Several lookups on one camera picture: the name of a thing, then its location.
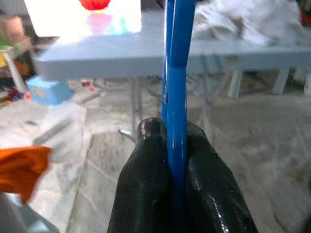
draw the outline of orange cloth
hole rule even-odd
[[[47,147],[0,150],[0,192],[20,194],[26,203],[38,178],[49,166],[50,152]]]

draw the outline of table top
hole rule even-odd
[[[142,13],[141,30],[119,29],[77,38],[60,38],[35,58],[46,79],[124,78],[161,75],[164,53],[163,12]],[[261,47],[236,39],[193,39],[188,73],[226,70],[287,69],[311,63],[311,47]]]

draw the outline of floor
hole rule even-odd
[[[130,129],[129,93],[75,89],[73,99],[56,107],[20,100],[0,109],[0,146],[56,148],[30,206],[62,233],[101,233],[134,148],[118,133]],[[201,102],[189,94],[188,116],[198,125]],[[143,109],[144,117],[159,112],[159,101],[146,91]],[[209,139],[233,171],[260,233],[298,233],[311,216],[310,115],[311,98],[299,90],[220,96],[211,105]]]

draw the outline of crumpled white fabric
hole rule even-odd
[[[193,37],[241,37],[257,45],[310,45],[295,0],[211,0],[195,11]]]

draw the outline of blue pole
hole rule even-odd
[[[170,60],[172,29],[175,0],[165,1],[165,26],[164,26],[164,65],[163,65],[163,94],[162,94],[162,119],[167,124],[168,104],[168,62]]]
[[[186,68],[195,4],[196,0],[175,0],[171,47],[166,73],[166,85],[168,86],[167,150],[173,177],[173,232],[176,233],[185,232],[187,229],[185,221],[187,164]]]

